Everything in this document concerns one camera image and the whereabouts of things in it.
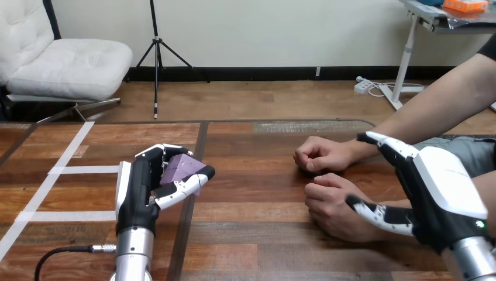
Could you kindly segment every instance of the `power strip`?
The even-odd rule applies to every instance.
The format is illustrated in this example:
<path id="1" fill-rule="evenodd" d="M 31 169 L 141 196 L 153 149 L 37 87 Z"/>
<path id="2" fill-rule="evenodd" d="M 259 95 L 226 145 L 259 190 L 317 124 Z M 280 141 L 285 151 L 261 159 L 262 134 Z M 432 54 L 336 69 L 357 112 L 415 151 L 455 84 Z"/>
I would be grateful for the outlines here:
<path id="1" fill-rule="evenodd" d="M 368 81 L 367 79 L 362 79 L 358 84 L 355 85 L 355 92 L 359 94 L 367 94 L 370 89 L 374 87 L 374 83 Z"/>

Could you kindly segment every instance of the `purple object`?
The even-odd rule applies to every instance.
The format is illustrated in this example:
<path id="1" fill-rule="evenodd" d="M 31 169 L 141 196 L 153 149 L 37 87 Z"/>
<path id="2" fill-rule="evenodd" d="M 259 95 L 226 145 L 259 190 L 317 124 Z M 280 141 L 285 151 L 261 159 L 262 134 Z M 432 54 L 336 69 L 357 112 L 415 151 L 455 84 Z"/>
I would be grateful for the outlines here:
<path id="1" fill-rule="evenodd" d="M 160 185 L 171 183 L 176 180 L 180 181 L 191 174 L 197 173 L 205 166 L 205 164 L 189 157 L 186 154 L 175 155 L 170 159 L 162 179 L 160 180 Z M 201 188 L 193 192 L 193 194 L 198 196 L 200 191 Z"/>

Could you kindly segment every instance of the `shorts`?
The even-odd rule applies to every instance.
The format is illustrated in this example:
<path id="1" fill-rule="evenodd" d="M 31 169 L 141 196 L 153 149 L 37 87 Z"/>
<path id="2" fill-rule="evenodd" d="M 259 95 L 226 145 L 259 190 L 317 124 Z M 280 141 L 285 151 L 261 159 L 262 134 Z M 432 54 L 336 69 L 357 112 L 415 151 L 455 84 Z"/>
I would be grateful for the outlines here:
<path id="1" fill-rule="evenodd" d="M 414 145 L 421 150 L 426 146 L 446 149 L 460 158 L 470 177 L 477 177 L 495 170 L 494 144 L 496 139 L 475 139 L 461 136 L 453 140 L 432 138 Z"/>

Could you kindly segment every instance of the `white robotic hand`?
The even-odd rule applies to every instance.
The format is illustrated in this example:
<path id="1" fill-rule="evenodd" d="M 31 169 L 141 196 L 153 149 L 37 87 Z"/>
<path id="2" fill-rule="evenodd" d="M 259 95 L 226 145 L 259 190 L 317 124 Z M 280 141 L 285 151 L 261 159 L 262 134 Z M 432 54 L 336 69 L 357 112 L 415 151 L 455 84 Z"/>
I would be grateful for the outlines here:
<path id="1" fill-rule="evenodd" d="M 160 186 L 172 156 L 192 152 L 158 144 L 138 153 L 133 163 L 121 162 L 116 191 L 116 271 L 111 281 L 151 281 L 150 269 L 159 212 L 182 201 L 215 174 L 205 166 L 181 181 Z"/>
<path id="2" fill-rule="evenodd" d="M 496 280 L 484 206 L 460 159 L 441 149 L 417 150 L 374 132 L 358 141 L 377 145 L 396 168 L 412 209 L 364 202 L 348 196 L 358 215 L 387 231 L 413 235 L 441 254 L 456 280 Z"/>

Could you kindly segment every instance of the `tripod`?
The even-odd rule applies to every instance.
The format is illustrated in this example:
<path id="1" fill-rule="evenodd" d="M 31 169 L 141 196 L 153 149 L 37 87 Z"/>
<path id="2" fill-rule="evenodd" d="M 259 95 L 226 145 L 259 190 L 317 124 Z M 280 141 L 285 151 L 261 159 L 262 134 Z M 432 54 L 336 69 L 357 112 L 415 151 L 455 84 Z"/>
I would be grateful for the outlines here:
<path id="1" fill-rule="evenodd" d="M 155 34 L 155 38 L 151 41 L 151 45 L 146 50 L 145 54 L 137 64 L 136 68 L 140 67 L 141 64 L 143 63 L 144 58 L 148 56 L 148 54 L 151 51 L 151 48 L 155 47 L 155 106 L 154 106 L 154 115 L 153 118 L 157 119 L 158 117 L 158 108 L 159 108 L 159 74 L 162 73 L 162 69 L 164 67 L 162 66 L 162 55 L 160 53 L 160 45 L 163 45 L 167 50 L 169 50 L 173 55 L 175 55 L 178 59 L 180 59 L 184 64 L 186 64 L 190 70 L 195 71 L 200 76 L 200 81 L 206 81 L 207 83 L 210 83 L 210 81 L 200 72 L 198 72 L 192 65 L 190 65 L 187 61 L 185 61 L 179 54 L 174 52 L 171 47 L 169 47 L 167 44 L 164 43 L 162 38 L 159 37 L 159 32 L 157 30 L 157 20 L 155 18 L 155 5 L 153 4 L 153 0 L 150 0 L 150 9 L 151 9 L 151 20 L 153 22 L 153 32 Z"/>

